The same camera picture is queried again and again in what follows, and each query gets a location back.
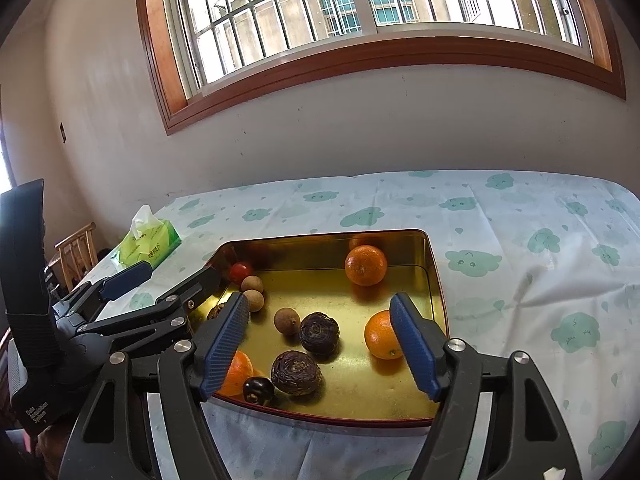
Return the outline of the small orange mandarin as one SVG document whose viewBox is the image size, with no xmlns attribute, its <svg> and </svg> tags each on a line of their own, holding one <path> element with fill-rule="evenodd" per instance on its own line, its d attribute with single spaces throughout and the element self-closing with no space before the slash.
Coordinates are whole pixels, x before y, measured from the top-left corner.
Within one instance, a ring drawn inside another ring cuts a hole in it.
<svg viewBox="0 0 640 480">
<path fill-rule="evenodd" d="M 221 396 L 240 396 L 244 382 L 254 376 L 254 366 L 247 354 L 236 350 L 227 370 L 222 386 L 217 390 Z"/>
</svg>

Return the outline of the red cherry tomato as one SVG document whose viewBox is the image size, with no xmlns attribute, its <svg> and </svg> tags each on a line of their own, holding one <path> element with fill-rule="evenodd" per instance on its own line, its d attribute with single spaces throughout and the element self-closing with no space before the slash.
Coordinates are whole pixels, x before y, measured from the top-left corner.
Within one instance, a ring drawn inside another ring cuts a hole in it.
<svg viewBox="0 0 640 480">
<path fill-rule="evenodd" d="M 229 269 L 229 278 L 232 283 L 241 285 L 248 276 L 253 274 L 253 267 L 245 261 L 233 263 Z"/>
</svg>

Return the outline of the small brown longan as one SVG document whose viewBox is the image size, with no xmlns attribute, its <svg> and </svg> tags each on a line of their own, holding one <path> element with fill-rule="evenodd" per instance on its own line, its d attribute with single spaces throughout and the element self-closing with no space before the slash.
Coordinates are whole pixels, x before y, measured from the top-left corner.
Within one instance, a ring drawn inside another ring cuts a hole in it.
<svg viewBox="0 0 640 480">
<path fill-rule="evenodd" d="M 264 282 L 257 275 L 247 275 L 247 277 L 241 282 L 241 290 L 242 292 L 246 292 L 247 290 L 256 290 L 256 292 L 260 292 L 262 294 L 265 290 Z"/>
</svg>

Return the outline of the dark purple plum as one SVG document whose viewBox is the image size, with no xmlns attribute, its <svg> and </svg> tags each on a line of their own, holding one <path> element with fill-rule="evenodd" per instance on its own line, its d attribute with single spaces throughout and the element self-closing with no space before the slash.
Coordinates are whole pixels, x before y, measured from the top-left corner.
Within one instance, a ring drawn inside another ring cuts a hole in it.
<svg viewBox="0 0 640 480">
<path fill-rule="evenodd" d="M 243 398 L 249 404 L 266 405 L 275 395 L 276 388 L 267 377 L 250 377 L 243 384 Z"/>
</svg>

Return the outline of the dark brown water chestnut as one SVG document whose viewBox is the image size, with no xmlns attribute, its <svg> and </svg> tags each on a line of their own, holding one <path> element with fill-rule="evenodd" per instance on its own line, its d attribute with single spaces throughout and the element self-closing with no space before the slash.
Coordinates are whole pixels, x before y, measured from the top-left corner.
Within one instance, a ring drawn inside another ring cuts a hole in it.
<svg viewBox="0 0 640 480">
<path fill-rule="evenodd" d="M 314 393 L 322 383 L 322 373 L 316 361 L 295 350 L 279 354 L 271 365 L 273 385 L 289 396 Z"/>
</svg>

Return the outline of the dark wrinkled passion fruit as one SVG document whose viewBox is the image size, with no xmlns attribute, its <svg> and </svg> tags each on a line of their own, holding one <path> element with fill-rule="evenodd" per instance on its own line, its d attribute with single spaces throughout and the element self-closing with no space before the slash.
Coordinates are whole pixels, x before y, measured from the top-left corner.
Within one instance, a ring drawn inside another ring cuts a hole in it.
<svg viewBox="0 0 640 480">
<path fill-rule="evenodd" d="M 322 312 L 308 314 L 300 322 L 299 340 L 311 354 L 332 356 L 340 342 L 340 326 Z"/>
</svg>

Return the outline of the medium orange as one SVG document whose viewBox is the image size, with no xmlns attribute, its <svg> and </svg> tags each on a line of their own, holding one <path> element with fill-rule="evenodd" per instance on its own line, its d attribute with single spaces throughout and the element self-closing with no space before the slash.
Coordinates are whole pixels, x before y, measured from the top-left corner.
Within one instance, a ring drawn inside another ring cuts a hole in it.
<svg viewBox="0 0 640 480">
<path fill-rule="evenodd" d="M 364 342 L 375 358 L 393 361 L 404 356 L 399 340 L 390 322 L 390 311 L 383 310 L 369 318 L 364 326 Z"/>
</svg>

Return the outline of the large orange tangerine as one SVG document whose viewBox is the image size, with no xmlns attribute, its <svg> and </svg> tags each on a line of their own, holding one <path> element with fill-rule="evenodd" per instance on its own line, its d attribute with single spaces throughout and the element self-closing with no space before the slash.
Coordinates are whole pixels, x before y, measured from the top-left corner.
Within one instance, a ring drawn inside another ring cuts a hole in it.
<svg viewBox="0 0 640 480">
<path fill-rule="evenodd" d="M 361 287 L 370 287 L 385 278 L 387 259 L 381 249 L 360 245 L 347 254 L 344 268 L 349 281 Z"/>
</svg>

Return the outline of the dark brown chestnut fruit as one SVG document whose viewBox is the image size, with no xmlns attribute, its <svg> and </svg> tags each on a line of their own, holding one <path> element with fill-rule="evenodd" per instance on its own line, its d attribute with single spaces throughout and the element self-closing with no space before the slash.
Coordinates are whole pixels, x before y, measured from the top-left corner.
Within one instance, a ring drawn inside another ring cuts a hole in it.
<svg viewBox="0 0 640 480">
<path fill-rule="evenodd" d="M 215 307 L 212 307 L 209 310 L 209 312 L 207 313 L 206 318 L 208 320 L 211 320 L 212 318 L 216 318 L 219 315 L 220 311 L 224 308 L 225 305 L 226 304 L 224 302 L 222 304 L 216 304 Z"/>
</svg>

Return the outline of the wooden chair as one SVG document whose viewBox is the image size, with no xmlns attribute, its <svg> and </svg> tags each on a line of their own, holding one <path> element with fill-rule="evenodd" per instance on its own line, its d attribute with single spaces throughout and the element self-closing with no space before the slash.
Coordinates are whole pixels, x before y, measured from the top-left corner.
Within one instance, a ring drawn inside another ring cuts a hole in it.
<svg viewBox="0 0 640 480">
<path fill-rule="evenodd" d="M 99 262 L 93 232 L 96 224 L 90 222 L 54 245 L 54 255 L 48 267 L 60 278 L 68 292 Z"/>
</svg>

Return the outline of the green tissue pack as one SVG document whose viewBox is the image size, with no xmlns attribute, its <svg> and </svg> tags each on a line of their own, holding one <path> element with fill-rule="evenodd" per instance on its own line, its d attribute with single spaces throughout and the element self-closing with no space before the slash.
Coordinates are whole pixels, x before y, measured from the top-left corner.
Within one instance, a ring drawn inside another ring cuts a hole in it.
<svg viewBox="0 0 640 480">
<path fill-rule="evenodd" d="M 169 220 L 157 218 L 149 205 L 134 215 L 130 229 L 116 246 L 111 262 L 117 271 L 147 262 L 156 269 L 181 244 L 181 238 Z"/>
</svg>

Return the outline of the red gold toffee tin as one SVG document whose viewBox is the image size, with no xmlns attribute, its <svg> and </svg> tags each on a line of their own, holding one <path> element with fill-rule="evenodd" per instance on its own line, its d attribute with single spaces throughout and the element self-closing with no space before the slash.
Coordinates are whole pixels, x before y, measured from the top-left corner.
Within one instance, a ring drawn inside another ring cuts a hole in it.
<svg viewBox="0 0 640 480">
<path fill-rule="evenodd" d="M 378 248 L 387 259 L 381 283 L 359 287 L 344 269 L 347 254 L 360 245 Z M 407 294 L 424 318 L 449 330 L 431 241 L 418 229 L 337 232 L 286 237 L 232 240 L 205 260 L 215 270 L 212 286 L 190 313 L 194 327 L 224 304 L 239 287 L 230 280 L 235 263 L 245 263 L 262 279 L 265 305 L 250 315 L 240 349 L 255 372 L 269 375 L 276 357 L 302 348 L 298 338 L 280 334 L 273 317 L 291 308 L 304 318 L 321 312 L 334 318 L 340 339 L 332 356 L 317 360 L 320 387 L 309 396 L 289 396 L 278 390 L 264 405 L 242 396 L 223 396 L 228 405 L 315 422 L 371 428 L 421 427 L 431 423 L 437 406 L 416 388 L 405 360 L 384 361 L 372 356 L 364 329 L 375 313 L 388 309 L 398 292 Z"/>
</svg>

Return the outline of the cloud pattern tablecloth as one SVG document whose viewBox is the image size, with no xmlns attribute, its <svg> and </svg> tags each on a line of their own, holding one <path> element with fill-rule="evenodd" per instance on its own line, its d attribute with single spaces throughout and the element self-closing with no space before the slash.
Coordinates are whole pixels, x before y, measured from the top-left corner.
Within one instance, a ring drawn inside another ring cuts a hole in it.
<svg viewBox="0 0 640 480">
<path fill-rule="evenodd" d="M 409 171 L 280 181 L 171 200 L 181 245 L 105 316 L 150 306 L 228 240 L 419 229 L 451 333 L 488 354 L 526 351 L 587 479 L 639 421 L 639 201 L 605 180 L 539 172 Z"/>
</svg>

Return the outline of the wooden framed window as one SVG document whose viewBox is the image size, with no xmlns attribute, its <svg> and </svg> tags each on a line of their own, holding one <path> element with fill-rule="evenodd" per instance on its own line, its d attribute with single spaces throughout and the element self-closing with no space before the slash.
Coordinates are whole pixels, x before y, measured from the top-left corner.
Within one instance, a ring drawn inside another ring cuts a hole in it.
<svg viewBox="0 0 640 480">
<path fill-rule="evenodd" d="M 623 98 L 605 0 L 136 0 L 167 133 L 299 84 L 413 65 L 515 68 Z"/>
</svg>

